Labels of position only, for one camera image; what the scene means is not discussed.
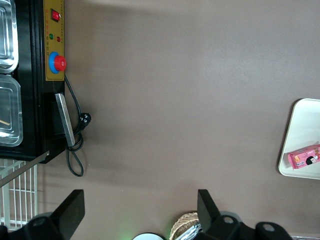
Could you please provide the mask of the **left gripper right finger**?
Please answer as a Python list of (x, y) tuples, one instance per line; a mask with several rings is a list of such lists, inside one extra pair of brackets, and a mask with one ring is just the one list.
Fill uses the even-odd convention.
[(207, 232), (215, 220), (221, 216), (207, 189), (199, 189), (197, 192), (197, 215), (204, 232)]

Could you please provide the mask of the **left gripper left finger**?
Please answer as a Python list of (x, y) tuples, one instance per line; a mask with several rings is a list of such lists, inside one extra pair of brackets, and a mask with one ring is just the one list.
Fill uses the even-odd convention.
[(84, 190), (75, 189), (51, 214), (51, 220), (63, 239), (70, 240), (84, 216)]

